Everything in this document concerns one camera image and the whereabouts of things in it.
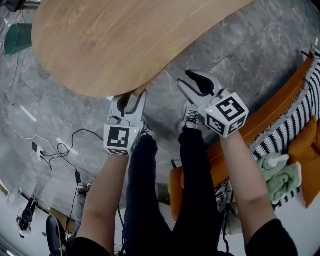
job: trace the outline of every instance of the black and white striped blanket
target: black and white striped blanket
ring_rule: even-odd
[[[271,127],[259,136],[250,146],[256,161],[270,153],[287,154],[290,143],[298,136],[309,120],[320,118],[320,51],[313,48],[314,61],[305,77],[304,89],[291,105],[286,114],[281,116]],[[223,200],[226,184],[217,189],[217,201]],[[281,207],[290,198],[300,192],[300,187],[280,200],[274,208]]]

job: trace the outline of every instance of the orange sofa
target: orange sofa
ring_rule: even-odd
[[[240,130],[241,135],[247,145],[250,145],[260,133],[273,124],[282,114],[284,114],[292,102],[304,88],[304,78],[313,63],[313,57],[304,62],[294,76],[282,87],[282,89],[272,97],[261,109],[253,114]],[[208,150],[211,163],[211,176],[215,187],[219,187],[228,179],[228,169],[220,142],[214,144]],[[170,200],[171,214],[174,220],[178,219],[184,190],[185,177],[183,168],[173,169],[170,173]]]
[[[320,192],[320,122],[314,116],[289,146],[289,163],[300,162],[302,192],[308,208]]]

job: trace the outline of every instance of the shoelace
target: shoelace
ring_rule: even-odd
[[[198,111],[194,111],[194,110],[190,110],[188,115],[185,117],[185,123],[190,122],[190,123],[194,123],[195,125],[198,124],[198,118],[199,116],[199,112]]]
[[[150,133],[150,128],[149,126],[147,125],[147,123],[144,121],[143,122],[143,128],[142,128],[142,131],[141,131],[141,134],[149,134]]]

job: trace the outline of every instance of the black pants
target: black pants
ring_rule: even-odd
[[[156,196],[156,142],[142,136],[129,167],[123,231],[128,255],[207,253],[217,250],[223,216],[217,210],[202,133],[185,128],[179,138],[185,176],[179,218],[171,231]]]

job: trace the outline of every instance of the black sleeve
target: black sleeve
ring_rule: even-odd
[[[296,256],[296,245],[279,219],[274,219],[260,228],[245,249],[248,256],[288,255]]]
[[[78,237],[68,252],[68,256],[81,256],[81,255],[99,255],[110,256],[109,252],[101,245],[86,238]]]

